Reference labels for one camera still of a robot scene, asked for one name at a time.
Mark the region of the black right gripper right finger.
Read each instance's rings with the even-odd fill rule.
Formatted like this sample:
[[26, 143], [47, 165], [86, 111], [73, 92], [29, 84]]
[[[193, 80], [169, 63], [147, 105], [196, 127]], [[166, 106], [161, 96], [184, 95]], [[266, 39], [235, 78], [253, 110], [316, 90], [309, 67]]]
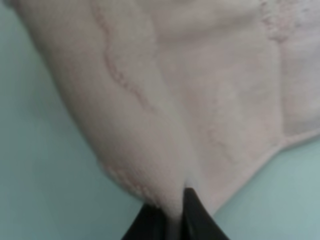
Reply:
[[182, 240], [229, 240], [209, 215], [193, 188], [186, 188], [183, 192], [180, 238]]

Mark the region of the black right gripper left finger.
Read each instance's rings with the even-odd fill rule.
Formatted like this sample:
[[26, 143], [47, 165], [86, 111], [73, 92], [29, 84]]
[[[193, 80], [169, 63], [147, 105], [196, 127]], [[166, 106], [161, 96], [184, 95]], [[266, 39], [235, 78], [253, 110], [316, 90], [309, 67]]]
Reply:
[[170, 223], [165, 212], [144, 204], [130, 225], [123, 240], [170, 240]]

